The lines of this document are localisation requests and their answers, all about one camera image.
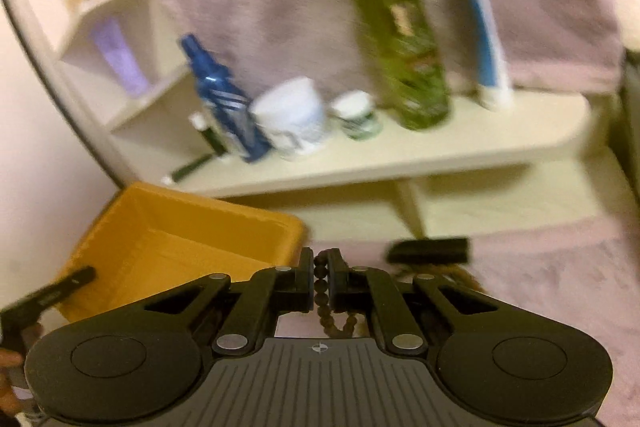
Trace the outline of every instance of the green bottle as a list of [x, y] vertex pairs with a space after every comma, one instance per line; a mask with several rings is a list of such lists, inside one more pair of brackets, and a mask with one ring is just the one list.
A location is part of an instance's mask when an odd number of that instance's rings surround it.
[[403, 127], [426, 129], [449, 114], [449, 91], [421, 0], [354, 0]]

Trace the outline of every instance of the yellow bin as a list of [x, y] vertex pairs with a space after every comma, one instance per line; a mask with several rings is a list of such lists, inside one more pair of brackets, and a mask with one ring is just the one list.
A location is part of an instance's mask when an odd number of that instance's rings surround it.
[[97, 277], [59, 305], [70, 322], [213, 272], [233, 281], [295, 263], [305, 237], [296, 217], [135, 183], [97, 219], [66, 263]]

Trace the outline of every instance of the blue spray bottle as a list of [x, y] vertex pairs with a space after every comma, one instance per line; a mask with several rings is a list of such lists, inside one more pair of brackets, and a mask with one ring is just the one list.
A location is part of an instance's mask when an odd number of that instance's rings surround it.
[[252, 100], [232, 82], [232, 73], [200, 45], [193, 34], [180, 39], [195, 74], [196, 90], [225, 134], [236, 145], [242, 159], [253, 163], [271, 150], [271, 145], [249, 113]]

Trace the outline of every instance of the white wall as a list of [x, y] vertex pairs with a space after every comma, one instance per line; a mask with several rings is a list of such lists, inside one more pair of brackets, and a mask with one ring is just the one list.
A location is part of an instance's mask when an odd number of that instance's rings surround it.
[[0, 4], [0, 307], [49, 283], [116, 187], [53, 105]]

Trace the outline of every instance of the human hand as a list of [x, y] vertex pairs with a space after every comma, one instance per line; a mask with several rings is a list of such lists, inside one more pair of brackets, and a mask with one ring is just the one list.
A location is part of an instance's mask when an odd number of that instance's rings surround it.
[[22, 407], [11, 389], [11, 383], [3, 369], [18, 367], [22, 363], [22, 356], [15, 351], [0, 348], [0, 410], [9, 416], [18, 414]]

